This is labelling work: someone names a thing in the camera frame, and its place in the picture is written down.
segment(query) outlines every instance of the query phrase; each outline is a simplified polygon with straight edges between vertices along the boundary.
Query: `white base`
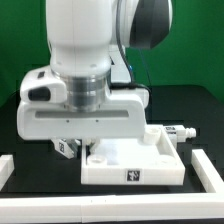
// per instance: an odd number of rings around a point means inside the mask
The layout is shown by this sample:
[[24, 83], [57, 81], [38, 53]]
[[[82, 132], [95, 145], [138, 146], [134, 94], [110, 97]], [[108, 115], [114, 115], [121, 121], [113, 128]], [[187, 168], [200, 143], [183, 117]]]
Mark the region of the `white base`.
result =
[[146, 130], [159, 130], [156, 142], [149, 142], [155, 136], [102, 139], [88, 158], [84, 145], [82, 184], [182, 185], [185, 167], [164, 127], [148, 125]]

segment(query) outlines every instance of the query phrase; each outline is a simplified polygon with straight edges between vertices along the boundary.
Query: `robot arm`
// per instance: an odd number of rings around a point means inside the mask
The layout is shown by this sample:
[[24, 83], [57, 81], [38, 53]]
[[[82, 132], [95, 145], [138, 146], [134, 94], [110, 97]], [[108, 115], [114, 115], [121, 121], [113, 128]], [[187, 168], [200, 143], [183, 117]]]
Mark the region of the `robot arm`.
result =
[[[19, 134], [36, 140], [143, 136], [147, 100], [139, 96], [148, 99], [148, 93], [111, 91], [108, 80], [120, 74], [109, 48], [117, 45], [118, 54], [122, 46], [151, 49], [169, 32], [171, 8], [170, 0], [47, 0], [51, 62], [24, 78]], [[128, 83], [130, 69], [122, 63]]]

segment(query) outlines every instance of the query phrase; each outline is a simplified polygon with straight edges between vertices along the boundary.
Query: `black table surface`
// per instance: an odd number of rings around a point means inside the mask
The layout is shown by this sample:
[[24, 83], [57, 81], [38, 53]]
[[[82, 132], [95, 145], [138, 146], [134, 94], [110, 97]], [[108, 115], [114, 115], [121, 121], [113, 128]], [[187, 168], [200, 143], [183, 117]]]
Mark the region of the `black table surface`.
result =
[[[0, 108], [0, 155], [13, 154], [15, 163], [15, 171], [0, 192], [0, 198], [205, 192], [191, 165], [192, 149], [203, 149], [224, 178], [224, 105], [203, 87], [153, 87], [152, 106], [146, 111], [148, 123], [182, 124], [197, 129], [196, 138], [178, 144], [178, 154], [186, 167], [183, 186], [81, 185], [80, 160], [62, 157], [50, 141], [24, 141], [18, 136], [19, 102], [17, 92]], [[166, 223], [224, 223], [224, 220]]]

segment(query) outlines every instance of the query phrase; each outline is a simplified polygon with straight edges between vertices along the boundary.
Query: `small sticker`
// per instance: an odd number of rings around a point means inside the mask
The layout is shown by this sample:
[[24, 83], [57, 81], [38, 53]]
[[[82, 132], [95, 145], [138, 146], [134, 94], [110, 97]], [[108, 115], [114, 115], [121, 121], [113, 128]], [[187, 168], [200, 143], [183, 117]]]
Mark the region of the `small sticker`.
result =
[[167, 131], [175, 131], [176, 129], [174, 127], [166, 127]]
[[140, 174], [139, 170], [129, 170], [127, 174], [127, 181], [128, 182], [139, 182], [140, 181]]
[[62, 144], [61, 142], [59, 142], [59, 150], [60, 150], [62, 153], [65, 153], [65, 146], [64, 146], [64, 144]]

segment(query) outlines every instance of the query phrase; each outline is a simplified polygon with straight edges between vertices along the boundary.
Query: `green backdrop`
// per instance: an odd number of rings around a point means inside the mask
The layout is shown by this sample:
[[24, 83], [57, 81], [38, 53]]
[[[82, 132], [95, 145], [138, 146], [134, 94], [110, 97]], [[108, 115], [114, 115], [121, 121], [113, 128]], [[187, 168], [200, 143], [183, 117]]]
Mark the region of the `green backdrop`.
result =
[[[158, 47], [128, 50], [138, 82], [206, 87], [224, 102], [224, 0], [173, 0], [170, 35]], [[0, 105], [24, 75], [49, 63], [44, 0], [0, 0]]]

